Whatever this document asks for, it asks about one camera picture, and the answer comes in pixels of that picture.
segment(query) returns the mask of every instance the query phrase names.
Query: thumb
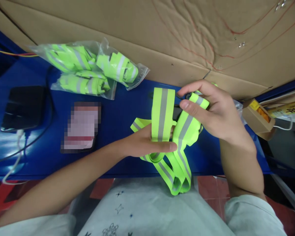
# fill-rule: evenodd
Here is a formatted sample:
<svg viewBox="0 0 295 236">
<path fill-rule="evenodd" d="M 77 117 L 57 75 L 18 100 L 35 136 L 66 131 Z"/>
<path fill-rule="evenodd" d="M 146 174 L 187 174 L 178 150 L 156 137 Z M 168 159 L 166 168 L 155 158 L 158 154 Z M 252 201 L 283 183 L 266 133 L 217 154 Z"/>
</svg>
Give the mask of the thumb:
<svg viewBox="0 0 295 236">
<path fill-rule="evenodd" d="M 149 142 L 149 153 L 153 152 L 173 152 L 177 150 L 174 142 Z"/>
<path fill-rule="evenodd" d="M 198 104 L 196 104 L 192 101 L 184 99 L 180 102 L 179 106 L 181 107 L 181 109 L 183 109 L 189 115 L 196 118 L 198 121 L 200 121 L 204 125 L 210 119 L 210 112 L 203 109 Z"/>
</svg>

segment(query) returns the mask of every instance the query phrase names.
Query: blue table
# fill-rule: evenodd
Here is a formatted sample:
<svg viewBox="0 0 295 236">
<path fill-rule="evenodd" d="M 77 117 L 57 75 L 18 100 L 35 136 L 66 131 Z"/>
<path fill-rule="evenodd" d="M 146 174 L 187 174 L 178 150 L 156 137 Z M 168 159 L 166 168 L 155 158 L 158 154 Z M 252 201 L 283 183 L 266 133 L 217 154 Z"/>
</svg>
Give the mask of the blue table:
<svg viewBox="0 0 295 236">
<path fill-rule="evenodd" d="M 21 58 L 15 62 L 0 78 L 0 126 L 4 110 L 8 101 L 10 89 L 16 86 L 45 85 L 45 76 L 49 64 L 40 58 Z M 60 76 L 57 69 L 48 75 L 49 84 L 54 83 Z M 46 133 L 25 151 L 16 171 L 9 179 L 31 180 L 43 179 L 60 168 L 72 163 L 88 154 L 61 154 L 60 144 L 67 126 L 71 107 L 76 101 L 96 101 L 102 103 L 102 123 L 99 126 L 95 148 L 101 148 L 113 141 L 132 134 L 130 125 L 136 117 L 151 118 L 152 99 L 154 87 L 171 88 L 176 91 L 179 87 L 160 84 L 144 80 L 137 88 L 127 91 L 118 84 L 115 100 L 106 100 L 101 97 L 51 91 L 55 105 L 55 114 L 52 124 Z M 47 126 L 50 119 L 50 104 L 46 99 L 45 113 L 42 125 L 37 129 L 26 131 L 27 143 L 34 140 Z M 246 129 L 253 138 L 257 151 L 258 161 L 263 173 L 271 173 L 261 149 L 257 135 L 246 125 Z M 16 134 L 0 132 L 0 159 L 17 151 Z M 203 130 L 198 141 L 185 149 L 188 162 L 193 175 L 222 175 L 220 160 L 220 147 L 217 138 Z M 17 156 L 0 162 L 0 180 L 10 170 Z M 111 170 L 105 173 L 104 178 L 122 177 L 148 177 L 157 176 L 158 173 L 151 163 L 139 158 L 127 157 Z"/>
</svg>

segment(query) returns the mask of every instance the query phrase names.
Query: plastic bag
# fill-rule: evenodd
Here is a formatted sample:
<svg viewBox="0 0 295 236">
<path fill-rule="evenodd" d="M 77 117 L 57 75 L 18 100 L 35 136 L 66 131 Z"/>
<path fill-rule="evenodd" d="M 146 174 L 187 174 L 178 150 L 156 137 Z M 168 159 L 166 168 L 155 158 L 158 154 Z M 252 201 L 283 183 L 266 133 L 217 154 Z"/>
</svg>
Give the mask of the plastic bag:
<svg viewBox="0 0 295 236">
<path fill-rule="evenodd" d="M 106 38 L 100 44 L 96 64 L 106 77 L 123 84 L 127 90 L 137 87 L 150 71 L 146 66 L 134 64 L 116 49 L 109 47 Z"/>
<path fill-rule="evenodd" d="M 247 124 L 246 120 L 243 118 L 243 105 L 234 99 L 233 99 L 233 102 L 234 102 L 235 107 L 237 109 L 238 115 L 239 115 L 240 119 L 242 120 L 243 125 Z"/>
<path fill-rule="evenodd" d="M 62 73 L 57 82 L 51 85 L 51 89 L 114 100 L 116 86 L 116 81 L 107 78 L 101 72 L 81 70 Z"/>
<path fill-rule="evenodd" d="M 80 70 L 101 71 L 96 66 L 100 44 L 96 41 L 77 41 L 67 44 L 40 44 L 29 48 L 63 72 Z"/>
</svg>

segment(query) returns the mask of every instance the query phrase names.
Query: hand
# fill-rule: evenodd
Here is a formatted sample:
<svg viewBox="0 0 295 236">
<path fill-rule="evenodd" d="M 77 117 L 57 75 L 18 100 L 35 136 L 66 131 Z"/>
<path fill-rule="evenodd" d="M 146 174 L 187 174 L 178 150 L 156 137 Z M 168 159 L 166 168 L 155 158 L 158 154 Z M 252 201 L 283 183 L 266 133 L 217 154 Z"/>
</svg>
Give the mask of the hand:
<svg viewBox="0 0 295 236">
<path fill-rule="evenodd" d="M 210 102 L 209 110 L 194 102 L 182 100 L 180 107 L 200 121 L 213 136 L 226 141 L 236 142 L 241 135 L 248 135 L 237 113 L 232 97 L 224 90 L 206 80 L 200 80 L 182 87 L 177 94 L 199 90 Z"/>
<path fill-rule="evenodd" d="M 134 134 L 121 139 L 120 149 L 125 156 L 140 157 L 154 152 L 173 152 L 177 150 L 174 142 L 152 142 L 152 125 L 147 125 Z"/>
</svg>

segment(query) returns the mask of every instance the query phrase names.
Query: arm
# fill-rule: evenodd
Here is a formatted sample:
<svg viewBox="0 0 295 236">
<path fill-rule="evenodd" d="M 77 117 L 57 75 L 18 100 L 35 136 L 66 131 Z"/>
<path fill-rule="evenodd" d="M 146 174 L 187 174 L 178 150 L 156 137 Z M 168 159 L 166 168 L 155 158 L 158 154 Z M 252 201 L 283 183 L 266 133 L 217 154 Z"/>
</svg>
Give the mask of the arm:
<svg viewBox="0 0 295 236">
<path fill-rule="evenodd" d="M 209 110 L 189 100 L 181 101 L 180 107 L 220 139 L 221 161 L 231 197 L 250 194 L 266 201 L 256 147 L 240 120 L 232 97 L 206 80 L 186 85 L 178 95 L 196 90 L 210 102 Z"/>
<path fill-rule="evenodd" d="M 60 169 L 27 192 L 0 218 L 0 227 L 39 216 L 57 214 L 98 177 L 126 156 L 172 152 L 172 142 L 152 142 L 151 125 L 113 142 Z"/>
</svg>

